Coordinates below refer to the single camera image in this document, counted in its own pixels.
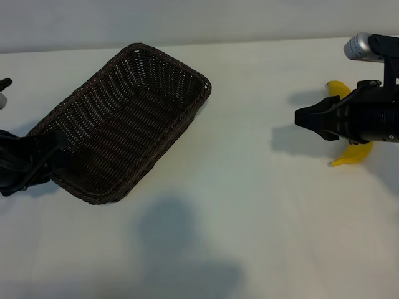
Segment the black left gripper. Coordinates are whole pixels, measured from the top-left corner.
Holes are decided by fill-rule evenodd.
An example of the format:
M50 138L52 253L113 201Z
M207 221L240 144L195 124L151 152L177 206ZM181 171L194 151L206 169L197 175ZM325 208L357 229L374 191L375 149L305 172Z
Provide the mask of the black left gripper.
M72 157L58 152L67 147L61 131L18 137L1 131L1 194L10 196L31 186L44 184L52 176L70 174Z

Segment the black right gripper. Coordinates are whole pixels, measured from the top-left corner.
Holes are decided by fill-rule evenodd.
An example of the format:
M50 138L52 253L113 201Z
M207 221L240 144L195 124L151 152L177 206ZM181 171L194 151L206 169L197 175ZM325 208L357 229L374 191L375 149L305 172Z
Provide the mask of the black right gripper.
M326 141L345 139L351 144L366 144L387 140L387 103L379 80L359 81L355 90L340 81L335 82L335 96L297 109L295 125L317 133ZM323 115L339 101L335 111L335 134L322 130Z

